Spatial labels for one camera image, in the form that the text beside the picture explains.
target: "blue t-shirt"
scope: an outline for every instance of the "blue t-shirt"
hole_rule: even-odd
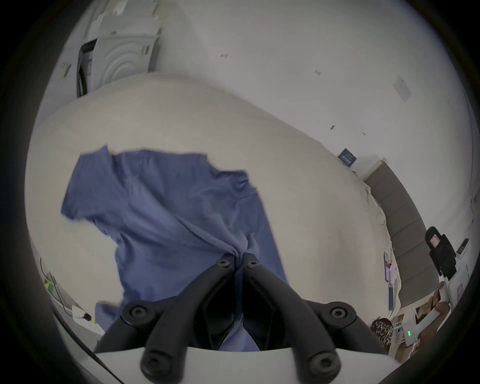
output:
[[[122,307],[177,296],[223,254],[253,253],[287,281],[257,191],[243,171],[219,171],[206,155],[155,151],[111,155],[107,147],[81,155],[61,212],[87,219],[117,244],[115,260],[124,289]],[[106,330],[121,308],[97,304]],[[241,326],[221,350],[258,350]]]

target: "screw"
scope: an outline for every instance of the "screw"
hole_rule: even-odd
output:
[[[227,261],[227,260],[220,260],[217,265],[221,266],[221,267],[228,267],[230,265],[230,263]]]
[[[343,308],[336,307],[330,311],[330,314],[337,319],[343,319],[347,316],[347,311]]]
[[[310,360],[310,372],[315,376],[326,376],[338,372],[340,360],[336,353],[321,352]]]
[[[136,317],[136,318],[139,318],[139,317],[144,317],[146,316],[147,314],[147,310],[144,308],[144,307],[133,307],[131,310],[130,310],[130,315],[132,315],[133,317]]]
[[[255,267],[258,267],[259,265],[261,265],[261,264],[258,261],[250,261],[250,262],[248,262],[247,267],[255,268]]]
[[[144,361],[144,368],[150,375],[166,376],[171,371],[171,358],[165,353],[149,352]]]

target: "white wall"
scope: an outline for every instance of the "white wall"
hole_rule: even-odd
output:
[[[60,107],[77,98],[77,64],[81,46],[86,42],[90,24],[103,12],[105,0],[94,0],[87,7],[83,15],[70,33],[62,52],[53,68],[42,101],[38,107],[34,129],[41,125]]]
[[[472,220],[467,104],[441,42],[409,5],[178,0],[156,13],[157,71],[246,99],[335,155],[348,148],[360,175],[385,157],[426,227],[460,244]]]

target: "sticker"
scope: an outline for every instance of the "sticker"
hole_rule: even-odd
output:
[[[347,167],[351,167],[357,158],[348,150],[344,149],[341,154],[338,155],[338,158],[343,161]]]
[[[437,245],[440,244],[440,239],[437,237],[437,235],[432,236],[430,239],[430,244],[433,245],[434,248],[437,248]]]

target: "white bed sheet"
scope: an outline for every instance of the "white bed sheet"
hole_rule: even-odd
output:
[[[92,224],[63,218],[60,208],[78,156],[105,144],[113,153],[201,152],[216,168],[246,170],[297,293],[345,301],[368,324],[389,316],[383,253],[391,253],[391,243],[369,187],[321,143],[253,105],[156,73],[117,81],[62,107],[30,142],[25,209],[32,240],[88,313],[99,301],[121,300],[116,246]]]

